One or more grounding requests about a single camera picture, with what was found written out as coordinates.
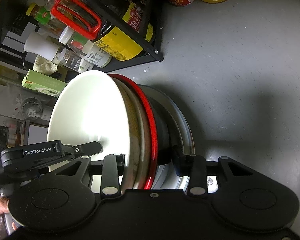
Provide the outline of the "cream bowl patterned outside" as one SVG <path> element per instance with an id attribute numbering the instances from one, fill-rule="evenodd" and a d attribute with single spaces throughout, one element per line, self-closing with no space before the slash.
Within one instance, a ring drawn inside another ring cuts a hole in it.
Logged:
<path id="1" fill-rule="evenodd" d="M 114 79 L 120 90 L 128 117 L 130 152 L 125 156 L 121 190 L 143 189 L 151 156 L 151 136 L 146 112 L 140 99 L 122 81 Z"/>

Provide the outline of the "small white plate Bakery print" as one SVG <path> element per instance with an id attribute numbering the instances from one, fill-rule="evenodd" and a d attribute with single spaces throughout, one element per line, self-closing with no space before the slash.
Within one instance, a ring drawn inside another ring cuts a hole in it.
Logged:
<path id="1" fill-rule="evenodd" d="M 172 163 L 159 165 L 155 174 L 152 190 L 175 189 L 177 179 Z"/>

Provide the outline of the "white deep plate Sweet print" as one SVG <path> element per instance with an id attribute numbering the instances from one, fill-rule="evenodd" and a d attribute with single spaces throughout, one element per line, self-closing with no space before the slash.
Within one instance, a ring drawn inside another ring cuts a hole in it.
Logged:
<path id="1" fill-rule="evenodd" d="M 194 148 L 194 140 L 193 136 L 189 127 L 188 122 L 186 121 L 185 116 L 177 106 L 177 104 L 164 92 L 150 86 L 145 86 L 146 93 L 157 101 L 164 110 L 167 111 L 169 116 L 169 132 L 171 136 L 171 143 L 173 147 L 173 154 L 176 155 L 194 155 L 195 148 Z M 182 189 L 186 191 L 189 177 L 179 177 L 176 174 L 176 169 L 174 167 L 175 176 L 177 179 L 177 183 L 175 189 Z"/>

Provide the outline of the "red and black bowl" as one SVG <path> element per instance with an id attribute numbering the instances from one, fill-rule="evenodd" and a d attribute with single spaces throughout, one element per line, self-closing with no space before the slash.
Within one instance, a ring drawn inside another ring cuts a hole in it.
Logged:
<path id="1" fill-rule="evenodd" d="M 135 189 L 149 190 L 155 185 L 157 168 L 168 165 L 172 161 L 173 147 L 169 132 L 169 116 L 166 110 L 146 93 L 145 86 L 137 85 L 134 81 L 120 74 L 111 74 L 114 81 L 119 81 L 124 88 L 132 93 L 136 101 L 135 110 L 142 114 L 143 136 L 147 141 L 149 155 L 146 164 L 139 160 L 138 175 L 135 179 Z"/>

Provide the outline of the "small white desk fan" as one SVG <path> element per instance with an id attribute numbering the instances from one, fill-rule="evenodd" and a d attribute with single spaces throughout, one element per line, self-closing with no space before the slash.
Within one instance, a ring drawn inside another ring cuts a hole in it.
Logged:
<path id="1" fill-rule="evenodd" d="M 28 97 L 22 101 L 21 113 L 28 120 L 49 121 L 52 115 L 52 108 L 43 104 L 38 98 Z"/>

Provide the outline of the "green carton box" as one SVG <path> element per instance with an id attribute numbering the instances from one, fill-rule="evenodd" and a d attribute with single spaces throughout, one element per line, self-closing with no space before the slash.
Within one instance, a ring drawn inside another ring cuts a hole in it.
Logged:
<path id="1" fill-rule="evenodd" d="M 24 88 L 58 98 L 67 83 L 34 70 L 29 70 L 21 82 Z"/>

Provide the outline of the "crumpled white paper towel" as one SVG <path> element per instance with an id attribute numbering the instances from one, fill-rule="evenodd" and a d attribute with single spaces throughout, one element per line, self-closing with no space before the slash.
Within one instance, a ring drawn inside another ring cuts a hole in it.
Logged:
<path id="1" fill-rule="evenodd" d="M 58 66 L 42 56 L 37 55 L 32 69 L 35 72 L 50 76 L 57 72 Z"/>

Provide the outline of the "black metal spice rack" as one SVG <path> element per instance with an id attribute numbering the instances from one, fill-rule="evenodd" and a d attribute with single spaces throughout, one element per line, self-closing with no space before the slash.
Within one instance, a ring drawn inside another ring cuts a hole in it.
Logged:
<path id="1" fill-rule="evenodd" d="M 17 16 L 26 16 L 58 44 L 44 49 L 42 57 L 56 61 L 66 53 L 111 72 L 130 66 L 162 61 L 152 0 L 44 0 L 44 5 L 26 0 L 0 0 L 0 32 Z"/>

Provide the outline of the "white cap powder bottle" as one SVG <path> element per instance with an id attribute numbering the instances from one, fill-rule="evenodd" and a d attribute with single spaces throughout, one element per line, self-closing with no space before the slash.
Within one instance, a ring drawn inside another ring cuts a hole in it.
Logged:
<path id="1" fill-rule="evenodd" d="M 67 45 L 78 56 L 98 68 L 107 66 L 112 59 L 110 54 L 70 27 L 66 27 L 62 31 L 59 42 Z"/>

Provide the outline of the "small clear salt jar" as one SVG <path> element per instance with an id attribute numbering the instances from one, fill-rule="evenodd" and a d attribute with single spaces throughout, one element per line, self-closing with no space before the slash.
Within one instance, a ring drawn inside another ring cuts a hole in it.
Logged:
<path id="1" fill-rule="evenodd" d="M 85 59 L 81 58 L 73 51 L 68 49 L 61 49 L 60 52 L 56 54 L 56 59 L 65 67 L 77 72 L 83 73 L 92 70 L 94 65 Z"/>

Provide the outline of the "white cap oil sprayer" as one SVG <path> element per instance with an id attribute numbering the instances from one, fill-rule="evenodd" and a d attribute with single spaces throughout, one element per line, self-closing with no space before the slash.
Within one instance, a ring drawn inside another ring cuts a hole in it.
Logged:
<path id="1" fill-rule="evenodd" d="M 25 52 L 37 54 L 58 66 L 63 66 L 61 59 L 57 56 L 63 49 L 63 47 L 45 39 L 35 31 L 30 33 L 24 44 Z"/>

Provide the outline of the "green label sauce bottle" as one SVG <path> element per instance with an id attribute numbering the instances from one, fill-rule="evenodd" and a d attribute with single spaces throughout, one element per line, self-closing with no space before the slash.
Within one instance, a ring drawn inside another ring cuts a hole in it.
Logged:
<path id="1" fill-rule="evenodd" d="M 27 16 L 33 17 L 41 27 L 46 28 L 48 31 L 55 33 L 61 33 L 66 25 L 60 22 L 57 18 L 51 16 L 51 12 L 41 7 L 36 3 L 31 3 L 26 11 Z"/>

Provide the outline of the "large soy sauce bottle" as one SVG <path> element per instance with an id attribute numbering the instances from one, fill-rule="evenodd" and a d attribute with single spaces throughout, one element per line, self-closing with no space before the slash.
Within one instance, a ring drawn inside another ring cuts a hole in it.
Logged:
<path id="1" fill-rule="evenodd" d="M 100 13 L 107 8 L 146 42 L 154 40 L 154 28 L 146 19 L 143 0 L 48 0 L 51 14 L 119 61 L 128 61 L 143 52 L 135 40 Z"/>

